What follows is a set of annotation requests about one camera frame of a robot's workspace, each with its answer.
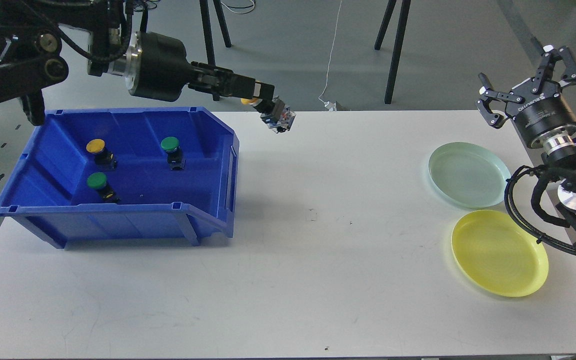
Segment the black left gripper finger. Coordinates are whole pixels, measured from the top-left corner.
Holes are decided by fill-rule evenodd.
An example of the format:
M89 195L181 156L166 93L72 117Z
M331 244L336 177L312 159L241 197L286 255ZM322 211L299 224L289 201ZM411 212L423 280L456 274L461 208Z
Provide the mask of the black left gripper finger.
M275 87L272 84L260 82L253 77L240 75L231 69L212 64L192 61L190 66L194 71L190 88L194 91L245 100L271 101L274 99Z

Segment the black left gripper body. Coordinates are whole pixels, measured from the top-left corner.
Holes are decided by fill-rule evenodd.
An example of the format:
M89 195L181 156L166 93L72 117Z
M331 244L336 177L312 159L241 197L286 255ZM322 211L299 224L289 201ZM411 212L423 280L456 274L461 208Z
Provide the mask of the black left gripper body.
M189 87L221 97L233 95L232 71L189 62L179 39L155 32L135 32L126 54L126 88L131 96L173 102Z

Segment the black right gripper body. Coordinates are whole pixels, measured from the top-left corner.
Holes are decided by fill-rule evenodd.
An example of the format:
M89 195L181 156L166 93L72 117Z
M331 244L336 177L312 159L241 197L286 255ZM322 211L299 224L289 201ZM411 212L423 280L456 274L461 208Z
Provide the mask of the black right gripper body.
M527 148L538 149L544 141L539 138L556 129L564 129L568 134L576 132L576 116L561 95L558 82L545 80L541 89L532 93L537 83L526 79L512 88L515 96L524 98L521 104L512 105L512 118L519 136Z

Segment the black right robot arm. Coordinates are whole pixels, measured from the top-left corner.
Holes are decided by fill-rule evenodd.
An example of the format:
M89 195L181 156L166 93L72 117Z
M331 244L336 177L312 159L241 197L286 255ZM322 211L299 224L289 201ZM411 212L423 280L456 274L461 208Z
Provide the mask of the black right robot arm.
M508 92L493 89L484 73L478 79L482 87L477 109L487 125L500 129L510 120L526 148L543 149L541 165L523 165L506 181L503 202L510 218L537 243L576 256L576 242L567 244L537 229L521 215L514 199L519 180L535 176L530 198L535 214L546 223L576 232L576 116L562 96L564 88L576 85L573 54L564 45L547 45L535 75Z

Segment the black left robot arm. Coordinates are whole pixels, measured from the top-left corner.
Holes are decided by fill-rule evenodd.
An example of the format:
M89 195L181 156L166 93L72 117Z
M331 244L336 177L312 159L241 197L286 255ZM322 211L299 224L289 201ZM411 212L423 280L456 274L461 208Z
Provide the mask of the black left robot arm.
M0 0L0 103L18 99L34 126L45 121L43 89L69 75L64 44L91 76L125 78L131 96L176 101L182 89L251 101L268 118L274 86L209 63L190 62L176 38L147 30L146 0Z

